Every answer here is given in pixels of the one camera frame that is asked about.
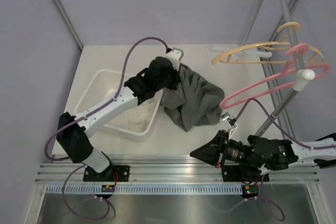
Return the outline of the grey pleated skirt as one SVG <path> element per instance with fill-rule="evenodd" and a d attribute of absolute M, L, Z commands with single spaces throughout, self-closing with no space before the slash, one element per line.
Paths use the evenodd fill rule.
<path fill-rule="evenodd" d="M 218 124 L 222 114 L 219 103 L 224 97 L 223 89 L 180 64 L 177 89 L 164 89 L 161 106 L 175 125 L 188 132 L 194 126 Z"/>

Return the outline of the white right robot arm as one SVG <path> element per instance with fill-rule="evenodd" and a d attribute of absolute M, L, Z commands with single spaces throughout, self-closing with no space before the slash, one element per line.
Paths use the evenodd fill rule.
<path fill-rule="evenodd" d="M 205 145 L 190 152 L 190 157 L 221 169 L 224 182 L 268 181 L 268 172 L 301 165 L 335 166 L 335 134 L 329 134 L 303 147 L 291 140 L 269 140 L 250 135 L 248 144 L 229 138 L 220 130 Z"/>

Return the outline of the white skirt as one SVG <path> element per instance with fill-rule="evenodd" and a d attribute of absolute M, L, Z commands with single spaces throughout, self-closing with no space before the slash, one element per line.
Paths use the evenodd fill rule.
<path fill-rule="evenodd" d="M 144 132 L 151 119 L 156 114 L 156 106 L 160 103 L 162 91 L 157 92 L 153 98 L 146 100 L 139 106 L 129 109 L 104 125 L 105 128 L 120 128 L 136 133 Z"/>

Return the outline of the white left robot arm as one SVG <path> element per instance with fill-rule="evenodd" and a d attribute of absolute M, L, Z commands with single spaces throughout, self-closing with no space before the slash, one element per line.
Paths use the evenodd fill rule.
<path fill-rule="evenodd" d="M 173 51 L 164 57 L 156 57 L 147 68 L 123 81 L 110 100 L 75 116 L 68 112 L 61 115 L 56 140 L 71 161 L 91 168 L 102 181 L 113 177 L 112 161 L 91 145 L 90 137 L 118 115 L 153 98 L 160 90 L 175 90 L 179 82 L 180 60 Z"/>

